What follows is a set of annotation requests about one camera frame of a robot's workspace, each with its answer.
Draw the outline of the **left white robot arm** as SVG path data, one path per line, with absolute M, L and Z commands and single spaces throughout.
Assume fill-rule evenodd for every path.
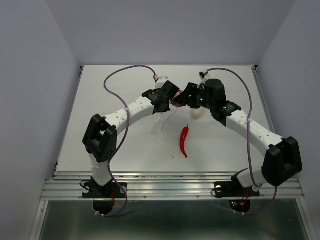
M 92 166 L 94 191 L 100 197 L 111 193 L 112 176 L 108 167 L 117 153 L 118 135 L 127 133 L 129 127 L 137 121 L 155 113 L 170 110 L 170 101 L 179 92 L 179 88 L 170 81 L 163 83 L 161 88 L 150 89 L 142 93 L 133 103 L 124 109 L 109 115 L 94 115 L 88 124 L 82 143 L 89 154 Z

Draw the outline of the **white radish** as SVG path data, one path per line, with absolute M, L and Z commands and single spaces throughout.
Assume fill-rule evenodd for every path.
M 204 110 L 201 107 L 200 108 L 192 108 L 190 110 L 191 118 L 194 120 L 200 119 L 203 116 L 203 111 Z

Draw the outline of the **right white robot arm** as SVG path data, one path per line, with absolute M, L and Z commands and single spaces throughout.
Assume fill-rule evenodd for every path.
M 173 101 L 192 109 L 205 108 L 223 126 L 246 139 L 264 157 L 260 167 L 249 166 L 230 182 L 231 192 L 242 195 L 249 187 L 270 184 L 279 187 L 303 169 L 298 141 L 284 138 L 252 120 L 240 106 L 227 100 L 225 86 L 219 79 L 209 79 L 200 86 L 189 83 Z

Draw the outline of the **clear zip top bag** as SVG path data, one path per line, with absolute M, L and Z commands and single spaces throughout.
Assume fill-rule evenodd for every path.
M 169 104 L 169 111 L 155 113 L 153 115 L 152 127 L 150 133 L 154 136 L 160 136 L 164 133 L 165 128 L 168 122 L 173 118 L 173 116 L 177 113 L 178 107 Z

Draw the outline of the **purple onion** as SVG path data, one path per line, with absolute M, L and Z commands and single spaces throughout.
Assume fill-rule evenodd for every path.
M 176 98 L 177 98 L 178 96 L 179 96 L 179 94 L 177 93 L 177 94 L 174 96 L 174 98 L 172 98 L 172 99 L 170 100 L 170 103 L 171 103 L 174 107 L 181 108 L 181 107 L 183 107 L 183 105 L 179 104 L 179 103 L 177 102 L 177 100 L 176 100 Z

